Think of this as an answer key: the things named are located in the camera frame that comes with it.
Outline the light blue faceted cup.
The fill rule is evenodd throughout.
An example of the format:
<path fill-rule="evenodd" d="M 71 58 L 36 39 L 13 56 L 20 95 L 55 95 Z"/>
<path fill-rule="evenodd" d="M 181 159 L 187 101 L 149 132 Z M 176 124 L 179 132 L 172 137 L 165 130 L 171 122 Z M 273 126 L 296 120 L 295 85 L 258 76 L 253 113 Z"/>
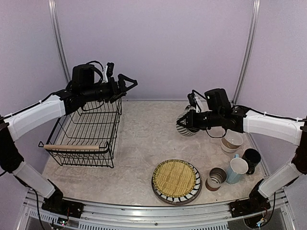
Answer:
<path fill-rule="evenodd" d="M 241 177 L 248 171 L 248 163 L 242 159 L 238 154 L 235 154 L 230 161 L 226 170 L 228 184 L 237 183 Z"/>

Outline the yellow woven bamboo mat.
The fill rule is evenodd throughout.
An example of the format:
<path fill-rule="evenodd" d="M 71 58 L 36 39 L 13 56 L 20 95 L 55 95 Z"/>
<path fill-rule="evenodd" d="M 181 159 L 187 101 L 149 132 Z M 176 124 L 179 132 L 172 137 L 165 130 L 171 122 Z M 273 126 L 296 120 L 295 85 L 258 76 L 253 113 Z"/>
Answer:
<path fill-rule="evenodd" d="M 193 167 L 178 159 L 158 164 L 152 175 L 152 183 L 157 191 L 170 198 L 187 195 L 196 186 L 196 181 Z"/>

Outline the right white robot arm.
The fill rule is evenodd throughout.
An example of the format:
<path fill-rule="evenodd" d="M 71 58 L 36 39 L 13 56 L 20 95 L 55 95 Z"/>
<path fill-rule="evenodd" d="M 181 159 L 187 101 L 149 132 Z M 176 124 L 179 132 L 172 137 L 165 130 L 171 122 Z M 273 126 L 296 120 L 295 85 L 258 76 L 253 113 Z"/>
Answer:
<path fill-rule="evenodd" d="M 274 192 L 290 185 L 299 176 L 307 173 L 307 121 L 265 115 L 245 106 L 197 112 L 190 108 L 176 120 L 177 130 L 184 136 L 194 135 L 199 130 L 222 127 L 225 131 L 260 134 L 281 139 L 295 145 L 294 157 L 268 178 L 259 181 L 245 202 L 248 212 L 255 213 Z"/>

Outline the white ceramic bowl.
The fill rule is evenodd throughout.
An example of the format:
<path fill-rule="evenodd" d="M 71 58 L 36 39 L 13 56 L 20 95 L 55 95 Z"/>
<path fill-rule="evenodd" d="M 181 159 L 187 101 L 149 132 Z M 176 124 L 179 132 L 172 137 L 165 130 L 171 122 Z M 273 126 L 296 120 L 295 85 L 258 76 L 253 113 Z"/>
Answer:
<path fill-rule="evenodd" d="M 221 149 L 226 152 L 226 153 L 235 153 L 237 150 L 240 149 L 240 146 L 238 148 L 235 148 L 235 149 L 232 149 L 232 148 L 229 148 L 227 146 L 225 146 L 223 143 L 221 144 Z"/>

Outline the white brown ceramic cup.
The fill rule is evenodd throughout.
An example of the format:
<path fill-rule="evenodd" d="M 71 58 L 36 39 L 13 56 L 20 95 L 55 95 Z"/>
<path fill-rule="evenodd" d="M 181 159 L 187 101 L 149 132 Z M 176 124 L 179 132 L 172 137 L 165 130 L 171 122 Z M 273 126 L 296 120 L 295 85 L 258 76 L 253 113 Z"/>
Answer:
<path fill-rule="evenodd" d="M 212 168 L 208 174 L 205 186 L 209 191 L 217 191 L 226 182 L 227 174 L 224 169 Z"/>

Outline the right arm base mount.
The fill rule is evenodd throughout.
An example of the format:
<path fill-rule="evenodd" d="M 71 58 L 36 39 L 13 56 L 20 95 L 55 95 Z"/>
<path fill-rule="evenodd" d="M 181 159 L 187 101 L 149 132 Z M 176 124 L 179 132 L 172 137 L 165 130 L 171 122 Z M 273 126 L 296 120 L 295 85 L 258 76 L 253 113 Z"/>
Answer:
<path fill-rule="evenodd" d="M 269 210 L 271 205 L 268 199 L 261 204 L 256 200 L 243 199 L 231 202 L 229 208 L 232 218 L 237 218 Z"/>

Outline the striped ceramic bowl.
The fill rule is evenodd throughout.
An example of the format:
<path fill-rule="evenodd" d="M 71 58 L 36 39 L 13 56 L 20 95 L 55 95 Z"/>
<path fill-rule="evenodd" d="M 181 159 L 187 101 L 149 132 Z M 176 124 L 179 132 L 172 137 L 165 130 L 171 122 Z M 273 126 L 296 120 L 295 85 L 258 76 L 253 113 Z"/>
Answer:
<path fill-rule="evenodd" d="M 186 113 L 189 112 L 190 110 L 195 110 L 195 107 L 188 105 L 188 106 L 186 106 L 186 108 L 184 109 L 184 112 L 181 113 L 181 114 L 186 114 Z M 177 125 L 177 124 L 176 124 L 176 130 L 177 130 L 177 132 L 178 132 L 179 134 L 181 134 L 181 135 L 183 135 L 183 136 L 185 136 L 185 137 L 192 137 L 192 136 L 194 136 L 194 135 L 197 134 L 197 132 L 190 132 L 190 131 L 188 130 L 188 128 L 182 127 L 182 126 Z"/>

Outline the beige ceramic cup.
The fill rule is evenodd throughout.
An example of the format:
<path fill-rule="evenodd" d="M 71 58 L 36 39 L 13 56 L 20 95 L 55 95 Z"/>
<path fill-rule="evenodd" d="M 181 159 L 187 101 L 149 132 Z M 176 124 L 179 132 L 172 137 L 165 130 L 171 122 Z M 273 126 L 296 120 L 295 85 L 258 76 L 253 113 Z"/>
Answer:
<path fill-rule="evenodd" d="M 221 138 L 221 146 L 226 149 L 236 150 L 243 144 L 242 135 L 228 130 L 226 135 Z"/>

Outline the dark navy cup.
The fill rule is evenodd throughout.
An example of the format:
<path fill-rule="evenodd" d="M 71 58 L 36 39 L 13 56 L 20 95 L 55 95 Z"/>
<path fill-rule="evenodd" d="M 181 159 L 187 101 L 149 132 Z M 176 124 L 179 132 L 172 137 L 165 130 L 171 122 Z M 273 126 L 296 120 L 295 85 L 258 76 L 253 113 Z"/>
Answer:
<path fill-rule="evenodd" d="M 261 161 L 261 155 L 255 149 L 247 149 L 245 150 L 242 159 L 244 159 L 248 164 L 248 171 L 246 174 L 252 175 L 255 172 L 256 166 Z"/>

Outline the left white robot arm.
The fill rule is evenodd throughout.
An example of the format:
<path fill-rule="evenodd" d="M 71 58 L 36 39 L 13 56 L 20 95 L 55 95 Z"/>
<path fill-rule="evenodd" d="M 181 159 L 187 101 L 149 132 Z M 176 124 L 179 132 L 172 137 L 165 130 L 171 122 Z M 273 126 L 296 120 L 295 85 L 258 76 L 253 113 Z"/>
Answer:
<path fill-rule="evenodd" d="M 24 161 L 15 141 L 29 131 L 55 118 L 69 115 L 87 102 L 104 101 L 113 103 L 138 82 L 123 74 L 118 80 L 107 82 L 74 84 L 69 82 L 66 89 L 52 92 L 47 98 L 14 114 L 0 119 L 0 167 L 11 173 L 20 182 L 31 187 L 44 197 L 44 209 L 62 213 L 67 209 L 63 193 L 41 173 Z"/>

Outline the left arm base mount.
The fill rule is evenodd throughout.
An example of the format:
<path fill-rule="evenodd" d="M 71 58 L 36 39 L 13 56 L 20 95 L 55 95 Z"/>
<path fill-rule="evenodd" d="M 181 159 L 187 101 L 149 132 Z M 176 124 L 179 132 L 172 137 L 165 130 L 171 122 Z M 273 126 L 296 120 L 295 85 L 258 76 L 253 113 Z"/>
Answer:
<path fill-rule="evenodd" d="M 51 213 L 56 213 L 59 215 L 81 218 L 83 212 L 84 204 L 80 202 L 70 201 L 62 199 L 60 201 L 50 201 L 44 200 L 42 204 L 42 209 L 49 211 Z"/>

